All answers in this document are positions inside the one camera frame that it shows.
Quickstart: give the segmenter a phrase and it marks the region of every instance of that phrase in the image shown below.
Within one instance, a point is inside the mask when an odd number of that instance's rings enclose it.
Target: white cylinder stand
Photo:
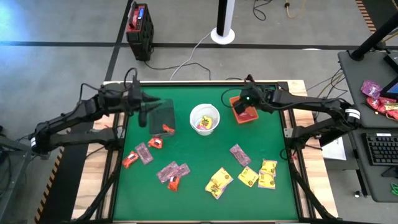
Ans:
[[[211,31],[211,39],[217,44],[229,44],[235,39],[231,29],[235,0],[218,1],[217,27]]]

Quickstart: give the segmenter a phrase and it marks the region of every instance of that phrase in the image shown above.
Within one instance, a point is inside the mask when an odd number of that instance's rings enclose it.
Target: yellow candy wrapper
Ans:
[[[238,175],[238,179],[241,180],[244,184],[246,184],[249,187],[252,187],[254,183],[256,183],[257,179],[259,178],[259,175],[254,172],[250,167],[245,167]]]
[[[210,192],[215,199],[219,199],[224,192],[224,189],[219,189],[212,181],[207,184],[205,190]]]
[[[398,110],[398,103],[386,104],[386,110]]]
[[[275,189],[275,178],[270,174],[259,174],[259,187],[267,189]]]
[[[203,118],[200,121],[200,126],[205,127],[207,130],[211,128],[211,125],[213,124],[213,120],[207,116],[203,116]]]
[[[262,174],[270,174],[274,177],[276,176],[276,165],[278,164],[277,161],[268,161],[263,159],[262,160],[262,167],[260,169],[260,173]]]
[[[222,189],[223,187],[227,186],[229,183],[231,183],[232,180],[233,178],[224,168],[219,169],[211,177],[211,181],[215,183],[219,189]]]
[[[224,168],[221,168],[211,177],[205,190],[211,192],[215,199],[219,199],[226,186],[231,183],[232,180],[233,178],[230,174]]]

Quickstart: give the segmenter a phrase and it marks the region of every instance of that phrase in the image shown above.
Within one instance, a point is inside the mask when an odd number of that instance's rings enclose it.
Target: pink candy on desk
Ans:
[[[361,91],[366,96],[371,96],[374,99],[379,98],[382,88],[372,80],[365,80],[362,84]]]

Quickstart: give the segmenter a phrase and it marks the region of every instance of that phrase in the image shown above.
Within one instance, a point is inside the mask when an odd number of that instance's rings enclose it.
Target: white paper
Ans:
[[[335,139],[331,143],[322,147],[323,158],[346,160],[343,138]]]

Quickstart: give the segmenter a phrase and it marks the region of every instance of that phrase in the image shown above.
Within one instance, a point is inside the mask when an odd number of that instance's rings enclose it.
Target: white paper cup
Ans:
[[[213,120],[212,127],[209,130],[198,129],[197,126],[200,123],[203,116],[207,116]],[[200,135],[207,136],[213,132],[213,130],[217,127],[220,122],[220,113],[218,110],[211,104],[200,104],[191,111],[191,115],[189,116],[189,121],[191,127]]]

